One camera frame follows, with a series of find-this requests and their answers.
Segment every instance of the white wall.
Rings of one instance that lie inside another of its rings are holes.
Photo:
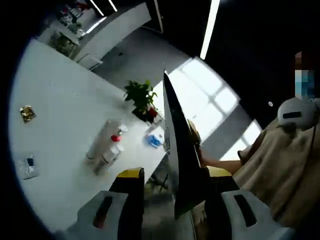
[[[151,17],[145,2],[133,7],[101,29],[99,33],[83,46],[74,60],[78,61],[86,54],[91,54],[97,59],[101,59],[126,36],[150,20]]]

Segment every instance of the green leaves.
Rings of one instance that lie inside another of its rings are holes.
[[[153,92],[154,89],[148,79],[145,80],[145,84],[129,80],[129,84],[124,89],[126,90],[125,101],[133,100],[134,106],[143,113],[146,113],[148,105],[154,102],[153,97],[158,96]]]

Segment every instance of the red cap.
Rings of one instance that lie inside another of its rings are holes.
[[[119,142],[121,140],[121,136],[112,135],[111,140],[114,142]]]

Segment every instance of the small package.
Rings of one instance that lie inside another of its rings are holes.
[[[36,117],[36,114],[32,110],[32,107],[30,105],[21,107],[20,114],[25,124],[30,122],[32,119]]]
[[[18,161],[18,171],[22,179],[31,179],[39,176],[39,170],[33,154],[21,157]]]

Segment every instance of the white table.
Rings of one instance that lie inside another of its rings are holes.
[[[76,62],[33,40],[12,89],[9,141],[13,160],[34,153],[40,175],[20,184],[34,212],[52,232],[69,227],[77,212],[123,170],[143,167],[145,181],[163,156],[147,145],[148,126],[126,112],[123,92]],[[36,118],[24,124],[19,109],[31,105]],[[125,151],[107,174],[96,176],[84,158],[107,119],[123,119]]]

